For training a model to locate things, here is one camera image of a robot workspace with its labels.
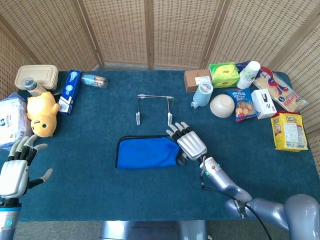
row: cable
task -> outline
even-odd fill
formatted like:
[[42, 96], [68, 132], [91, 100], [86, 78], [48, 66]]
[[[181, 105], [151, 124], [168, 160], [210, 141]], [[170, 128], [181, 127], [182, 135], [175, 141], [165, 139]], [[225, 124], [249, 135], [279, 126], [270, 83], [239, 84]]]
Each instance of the cable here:
[[[239, 201], [239, 200], [236, 199], [235, 197], [233, 197], [233, 196], [231, 196], [231, 195], [229, 195], [229, 194], [227, 194], [227, 193], [225, 193], [225, 192], [223, 192], [223, 191], [219, 191], [219, 190], [216, 190], [216, 189], [212, 189], [212, 188], [206, 187], [203, 176], [201, 176], [200, 179], [201, 179], [201, 188], [202, 188], [203, 190], [215, 192], [215, 193], [224, 195], [224, 196], [226, 196], [226, 197], [228, 197], [228, 198], [230, 198], [230, 199], [232, 199], [232, 200], [237, 200], [237, 201]], [[247, 203], [245, 203], [244, 206], [245, 206], [247, 209], [249, 209], [250, 212], [252, 212], [253, 215], [258, 219], [258, 221], [259, 221], [260, 224], [262, 225], [262, 227], [263, 227], [266, 235], [268, 236], [269, 240], [272, 240], [272, 238], [271, 238], [271, 236], [270, 236], [270, 233], [269, 233], [266, 225], [263, 223], [263, 221], [262, 221], [261, 218], [258, 216], [258, 214], [252, 209], [252, 207], [248, 206]]]

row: snack bag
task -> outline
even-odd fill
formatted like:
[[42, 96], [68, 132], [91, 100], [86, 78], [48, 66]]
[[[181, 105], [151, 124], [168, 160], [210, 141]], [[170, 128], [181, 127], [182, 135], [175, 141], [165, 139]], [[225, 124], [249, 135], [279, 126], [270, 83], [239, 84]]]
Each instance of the snack bag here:
[[302, 117], [297, 112], [278, 111], [272, 118], [275, 149], [300, 152], [308, 150]]
[[253, 105], [250, 88], [245, 88], [242, 90], [231, 89], [225, 91], [225, 93], [234, 100], [236, 122], [253, 118], [259, 114]]
[[272, 99], [289, 112], [298, 112], [308, 104], [307, 100], [265, 66], [261, 66], [253, 84], [258, 89], [268, 89]]

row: plastic bottle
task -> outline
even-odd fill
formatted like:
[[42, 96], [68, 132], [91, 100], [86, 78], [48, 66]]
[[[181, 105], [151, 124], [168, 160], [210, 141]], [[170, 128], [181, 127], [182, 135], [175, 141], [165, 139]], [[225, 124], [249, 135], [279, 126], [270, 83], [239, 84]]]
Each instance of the plastic bottle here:
[[23, 81], [25, 89], [34, 97], [47, 92], [47, 90], [37, 83], [32, 77], [24, 78]]
[[83, 73], [81, 81], [90, 86], [106, 89], [108, 85], [108, 80], [105, 77], [92, 75], [90, 73]]

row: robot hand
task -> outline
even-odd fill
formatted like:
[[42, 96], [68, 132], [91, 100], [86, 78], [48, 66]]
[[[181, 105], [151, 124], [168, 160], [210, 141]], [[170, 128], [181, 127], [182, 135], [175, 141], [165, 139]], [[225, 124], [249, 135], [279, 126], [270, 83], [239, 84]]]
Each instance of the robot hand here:
[[16, 141], [9, 153], [0, 173], [0, 197], [3, 199], [18, 199], [27, 193], [27, 189], [44, 183], [51, 176], [53, 169], [50, 168], [46, 173], [35, 180], [29, 181], [29, 167], [38, 151], [45, 149], [47, 144], [33, 145], [37, 135], [25, 136]]
[[170, 130], [167, 130], [166, 132], [176, 140], [182, 151], [185, 153], [185, 157], [197, 161], [207, 153], [207, 147], [204, 142], [185, 122], [182, 121], [181, 124], [176, 122], [175, 126], [170, 124], [169, 127], [173, 132]]

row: white box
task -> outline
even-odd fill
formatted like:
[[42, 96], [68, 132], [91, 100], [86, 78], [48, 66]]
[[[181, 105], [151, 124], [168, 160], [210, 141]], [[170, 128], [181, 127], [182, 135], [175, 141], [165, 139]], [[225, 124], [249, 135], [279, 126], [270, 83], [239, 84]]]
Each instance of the white box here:
[[254, 90], [251, 97], [255, 110], [259, 112], [258, 119], [270, 118], [277, 113], [268, 89]]

